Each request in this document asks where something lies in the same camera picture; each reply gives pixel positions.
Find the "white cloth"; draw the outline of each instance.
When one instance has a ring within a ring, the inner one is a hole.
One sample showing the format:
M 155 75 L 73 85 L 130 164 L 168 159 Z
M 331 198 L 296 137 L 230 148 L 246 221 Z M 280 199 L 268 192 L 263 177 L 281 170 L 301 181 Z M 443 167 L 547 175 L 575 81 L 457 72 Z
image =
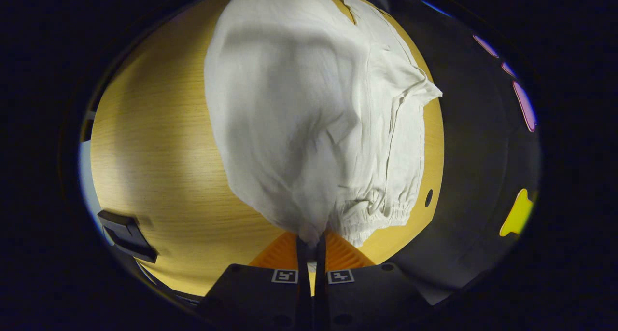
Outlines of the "white cloth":
M 384 17 L 343 0 L 231 0 L 204 62 L 232 192 L 315 245 L 404 225 L 423 173 L 427 81 Z

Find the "wood grain surface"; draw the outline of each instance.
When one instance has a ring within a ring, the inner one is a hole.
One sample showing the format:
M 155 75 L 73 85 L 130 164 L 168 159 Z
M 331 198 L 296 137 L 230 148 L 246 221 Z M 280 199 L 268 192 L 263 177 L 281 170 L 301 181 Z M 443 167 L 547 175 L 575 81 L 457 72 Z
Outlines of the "wood grain surface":
M 156 263 L 140 263 L 170 288 L 201 296 L 230 263 L 249 263 L 283 232 L 232 194 L 212 135 L 203 62 L 228 1 L 200 1 L 142 41 L 102 95 L 91 138 L 102 208 L 135 217 L 159 254 Z M 333 2 L 351 18 L 346 6 Z M 409 36 L 385 16 L 430 74 Z M 425 107 L 424 122 L 420 197 L 406 226 L 377 230 L 359 248 L 375 263 L 395 254 L 433 217 L 444 163 L 437 99 Z M 433 200 L 425 207 L 430 189 Z

